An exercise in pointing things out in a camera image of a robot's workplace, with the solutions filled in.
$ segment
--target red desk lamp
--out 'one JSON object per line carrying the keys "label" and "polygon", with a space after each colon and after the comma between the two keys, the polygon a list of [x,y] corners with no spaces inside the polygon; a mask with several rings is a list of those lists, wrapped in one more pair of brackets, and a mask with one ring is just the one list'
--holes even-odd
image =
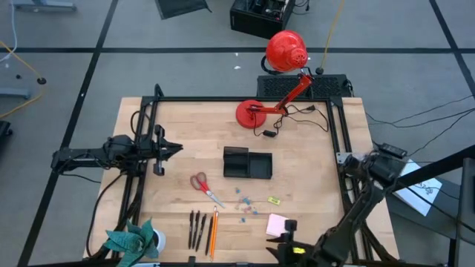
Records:
{"label": "red desk lamp", "polygon": [[[308,60],[304,40],[291,30],[283,30],[275,34],[266,49],[269,64],[279,72],[302,69]],[[266,121],[267,114],[287,115],[286,104],[307,89],[313,82],[311,75],[301,71],[297,87],[292,89],[275,107],[266,108],[256,100],[246,100],[236,109],[236,120],[245,128],[257,128]]]}

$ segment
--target black floor tape line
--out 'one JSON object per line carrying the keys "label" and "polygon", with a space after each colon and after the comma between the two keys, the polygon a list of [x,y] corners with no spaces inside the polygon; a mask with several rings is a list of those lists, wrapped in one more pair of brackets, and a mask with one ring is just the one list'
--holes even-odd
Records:
{"label": "black floor tape line", "polygon": [[[309,53],[323,53],[324,47],[307,47]],[[17,53],[94,53],[93,47],[18,47]],[[330,47],[328,53],[368,54],[473,54],[475,48],[389,48],[389,47]],[[7,50],[0,48],[0,53]],[[103,47],[101,53],[265,53],[265,47]]]}
{"label": "black floor tape line", "polygon": [[[71,114],[68,127],[66,128],[66,133],[63,137],[61,144],[62,148],[69,146],[71,142],[74,128],[76,127],[77,119],[79,118],[79,113],[81,112],[82,104],[84,103],[86,93],[88,92],[89,84],[91,83],[92,76],[96,69],[97,60],[99,59],[101,48],[104,45],[105,37],[107,36],[107,32],[109,30],[109,27],[111,26],[112,17],[114,16],[114,12],[117,7],[117,2],[118,0],[112,0],[111,6],[109,7],[109,11],[105,18],[104,25],[102,26],[102,30],[99,35],[96,48],[94,50],[94,54],[91,58],[91,63],[89,64],[88,71],[85,74],[81,90],[79,91],[76,104],[74,105],[73,113]],[[50,177],[47,181],[45,192],[43,193],[42,200],[39,203],[38,211],[36,212],[33,224],[31,226],[30,232],[28,233],[27,240],[24,244],[22,254],[20,255],[18,261],[19,267],[28,266],[28,262],[30,261],[31,254],[33,253],[33,249],[35,247],[36,240],[38,239],[39,231],[41,230],[43,221],[45,220],[46,211],[48,209],[48,206],[50,205],[51,197],[53,196],[53,191],[56,187],[57,181],[58,174],[51,171]]]}
{"label": "black floor tape line", "polygon": [[457,60],[457,64],[460,67],[460,71],[462,71],[462,75],[465,78],[465,81],[467,82],[468,88],[470,88],[470,92],[473,95],[475,95],[474,78],[472,77],[471,72],[468,69],[467,64],[465,63],[465,60],[463,59],[463,56],[460,53],[459,47],[457,46],[457,43],[455,42],[455,39],[453,38],[452,33],[448,28],[447,22],[445,22],[444,16],[442,15],[442,12],[440,11],[439,5],[437,4],[436,0],[429,0],[429,2],[434,13],[436,14],[437,20],[439,21],[440,27],[442,28],[442,31],[444,32],[444,35],[445,35],[445,38],[447,39],[448,44],[454,50],[453,54],[455,56],[455,60]]}

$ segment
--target scissor blade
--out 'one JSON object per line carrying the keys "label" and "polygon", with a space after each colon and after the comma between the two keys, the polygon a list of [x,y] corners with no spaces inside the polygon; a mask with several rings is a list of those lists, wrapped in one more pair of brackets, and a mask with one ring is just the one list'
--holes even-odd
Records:
{"label": "scissor blade", "polygon": [[214,200],[217,204],[219,204],[221,207],[226,208],[226,206],[211,192],[207,191],[206,194],[211,197],[212,200]]}

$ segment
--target artificial plant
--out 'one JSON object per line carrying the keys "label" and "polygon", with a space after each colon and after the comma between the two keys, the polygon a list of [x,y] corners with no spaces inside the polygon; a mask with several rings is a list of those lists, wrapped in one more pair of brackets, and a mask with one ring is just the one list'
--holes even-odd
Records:
{"label": "artificial plant", "polygon": [[124,252],[117,267],[130,267],[143,256],[151,259],[158,258],[157,244],[153,241],[154,229],[151,227],[151,219],[144,222],[142,228],[127,220],[127,229],[128,232],[106,231],[109,240],[104,243],[104,246],[113,251]]}

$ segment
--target pink sticky note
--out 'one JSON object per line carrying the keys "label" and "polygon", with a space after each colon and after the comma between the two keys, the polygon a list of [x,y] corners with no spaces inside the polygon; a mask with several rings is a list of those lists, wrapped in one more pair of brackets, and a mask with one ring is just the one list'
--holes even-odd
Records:
{"label": "pink sticky note", "polygon": [[270,214],[266,234],[279,237],[282,233],[285,233],[285,220],[288,220],[288,218],[277,214]]}

